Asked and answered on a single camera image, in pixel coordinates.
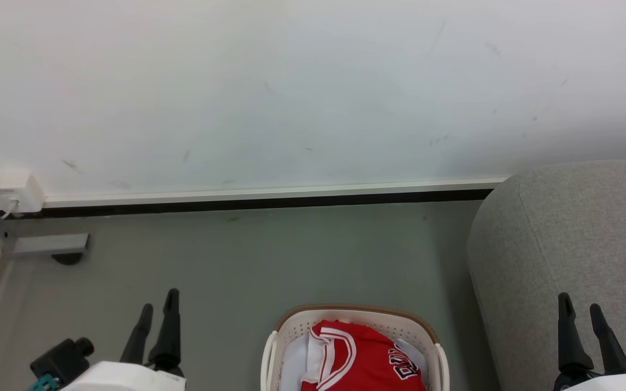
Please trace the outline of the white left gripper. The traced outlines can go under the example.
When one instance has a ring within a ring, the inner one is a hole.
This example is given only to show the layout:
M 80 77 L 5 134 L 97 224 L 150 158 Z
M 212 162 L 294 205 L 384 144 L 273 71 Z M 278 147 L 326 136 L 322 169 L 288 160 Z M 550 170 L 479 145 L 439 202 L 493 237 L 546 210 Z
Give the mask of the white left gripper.
M 179 290 L 167 293 L 163 322 L 143 366 L 146 340 L 153 322 L 153 305 L 145 304 L 125 344 L 120 362 L 101 361 L 89 367 L 62 390 L 185 390 L 180 368 L 181 327 Z

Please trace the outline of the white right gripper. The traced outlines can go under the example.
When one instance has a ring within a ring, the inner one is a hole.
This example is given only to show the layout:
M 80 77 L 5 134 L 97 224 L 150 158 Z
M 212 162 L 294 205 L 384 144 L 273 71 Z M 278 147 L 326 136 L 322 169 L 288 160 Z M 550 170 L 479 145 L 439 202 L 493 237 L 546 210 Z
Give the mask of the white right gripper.
M 598 338 L 604 375 L 594 365 L 577 331 L 577 314 L 566 292 L 558 295 L 558 364 L 554 390 L 626 390 L 626 354 L 598 304 L 590 306 L 591 323 Z

